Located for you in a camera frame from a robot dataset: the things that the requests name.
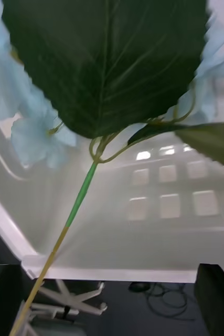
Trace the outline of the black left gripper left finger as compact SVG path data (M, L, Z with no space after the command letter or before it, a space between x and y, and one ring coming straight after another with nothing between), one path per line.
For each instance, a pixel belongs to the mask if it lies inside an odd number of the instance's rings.
M0 265L0 335L9 335L34 283L20 265Z

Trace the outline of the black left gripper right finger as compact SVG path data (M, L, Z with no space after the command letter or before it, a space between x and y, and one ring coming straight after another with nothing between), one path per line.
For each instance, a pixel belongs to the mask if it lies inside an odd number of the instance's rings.
M209 334L224 335L224 271L219 265L199 265L194 295Z

